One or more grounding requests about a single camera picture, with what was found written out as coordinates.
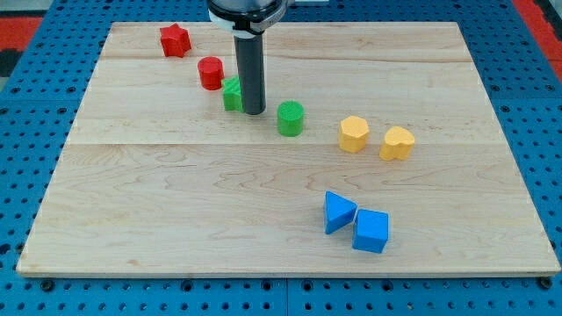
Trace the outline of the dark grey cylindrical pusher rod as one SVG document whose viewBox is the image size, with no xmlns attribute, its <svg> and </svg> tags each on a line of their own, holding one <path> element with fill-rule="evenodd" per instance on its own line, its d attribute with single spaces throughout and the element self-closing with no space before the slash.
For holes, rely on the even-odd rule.
<svg viewBox="0 0 562 316">
<path fill-rule="evenodd" d="M 244 112 L 258 115 L 265 111 L 263 36 L 234 38 L 235 56 Z"/>
</svg>

